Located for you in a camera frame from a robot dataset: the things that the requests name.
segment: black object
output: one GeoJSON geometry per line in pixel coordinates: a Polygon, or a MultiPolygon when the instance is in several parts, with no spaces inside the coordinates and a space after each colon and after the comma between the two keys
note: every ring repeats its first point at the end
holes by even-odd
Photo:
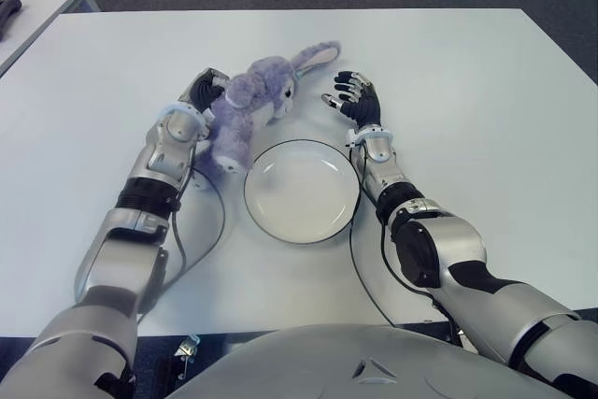
{"type": "Polygon", "coordinates": [[[212,85],[213,80],[214,71],[210,68],[194,82],[189,92],[191,103],[201,113],[211,107],[212,102],[224,92],[222,86],[212,85]]]}
{"type": "Polygon", "coordinates": [[[417,287],[440,287],[438,254],[426,228],[416,221],[392,227],[392,241],[401,262],[401,271],[417,287]]]}
{"type": "Polygon", "coordinates": [[[486,264],[481,261],[458,262],[451,265],[448,270],[460,285],[491,294],[495,294],[507,285],[522,283],[517,280],[495,278],[488,272],[486,264]]]}
{"type": "Polygon", "coordinates": [[[2,40],[4,26],[7,24],[8,17],[22,7],[21,0],[0,0],[0,40],[2,40]]]}
{"type": "Polygon", "coordinates": [[[598,398],[598,385],[575,374],[561,374],[554,379],[553,385],[576,399],[598,398]]]}
{"type": "Polygon", "coordinates": [[[104,373],[93,385],[114,399],[132,399],[135,394],[135,376],[128,364],[122,370],[120,378],[112,373],[104,373]]]}
{"type": "Polygon", "coordinates": [[[405,201],[423,198],[423,194],[410,182],[395,182],[384,189],[377,199],[376,216],[382,224],[387,224],[392,212],[405,201]]]}
{"type": "Polygon", "coordinates": [[[138,209],[168,220],[178,210],[178,191],[170,184],[150,178],[129,178],[116,207],[138,209]]]}
{"type": "Polygon", "coordinates": [[[339,72],[335,77],[335,89],[342,92],[338,98],[345,101],[340,108],[340,112],[350,119],[357,122],[357,127],[362,128],[365,125],[380,125],[380,102],[377,99],[376,90],[372,83],[363,85],[360,89],[360,81],[353,77],[354,72],[339,72]],[[357,102],[350,101],[346,93],[358,92],[357,102]]]}

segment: metal bracket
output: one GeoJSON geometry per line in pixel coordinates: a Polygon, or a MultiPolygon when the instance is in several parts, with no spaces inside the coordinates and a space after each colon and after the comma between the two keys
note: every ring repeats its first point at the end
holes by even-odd
{"type": "Polygon", "coordinates": [[[175,352],[175,357],[180,357],[180,360],[185,363],[183,372],[178,375],[178,380],[184,380],[187,377],[187,364],[195,361],[197,346],[201,341],[199,335],[190,334],[178,346],[177,352],[175,352]]]}
{"type": "Polygon", "coordinates": [[[345,147],[354,149],[358,145],[361,145],[366,138],[371,137],[386,137],[389,144],[392,142],[392,133],[390,131],[378,125],[367,125],[357,133],[352,128],[349,128],[345,137],[345,147]]]}

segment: black joint cover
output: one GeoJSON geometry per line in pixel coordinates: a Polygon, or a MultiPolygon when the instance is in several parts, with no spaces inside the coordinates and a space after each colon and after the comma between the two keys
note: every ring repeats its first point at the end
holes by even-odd
{"type": "Polygon", "coordinates": [[[495,278],[488,272],[486,264],[481,261],[458,262],[451,265],[448,270],[460,285],[491,294],[495,294],[507,285],[521,284],[516,280],[495,278]]]}
{"type": "Polygon", "coordinates": [[[392,227],[392,241],[396,245],[401,271],[418,287],[440,287],[440,268],[434,240],[426,228],[416,221],[392,227]]]}
{"type": "Polygon", "coordinates": [[[142,210],[165,220],[178,210],[178,190],[170,184],[151,178],[129,178],[116,207],[142,210]]]}
{"type": "Polygon", "coordinates": [[[395,182],[387,187],[377,200],[376,216],[380,223],[386,225],[389,222],[392,212],[405,201],[414,198],[423,198],[410,182],[395,182]]]}

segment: black fingertip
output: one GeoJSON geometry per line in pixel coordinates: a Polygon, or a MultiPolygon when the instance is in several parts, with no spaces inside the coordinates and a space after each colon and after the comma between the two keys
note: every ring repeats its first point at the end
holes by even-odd
{"type": "Polygon", "coordinates": [[[347,84],[335,84],[335,89],[337,91],[344,91],[345,93],[349,92],[349,86],[347,84]]]}

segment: white plate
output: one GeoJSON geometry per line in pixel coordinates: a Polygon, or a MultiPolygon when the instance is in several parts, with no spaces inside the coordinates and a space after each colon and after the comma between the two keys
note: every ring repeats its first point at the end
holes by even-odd
{"type": "Polygon", "coordinates": [[[314,243],[351,220],[359,180],[338,150],[292,140],[258,156],[245,179],[249,214],[268,234],[290,243],[314,243]]]}

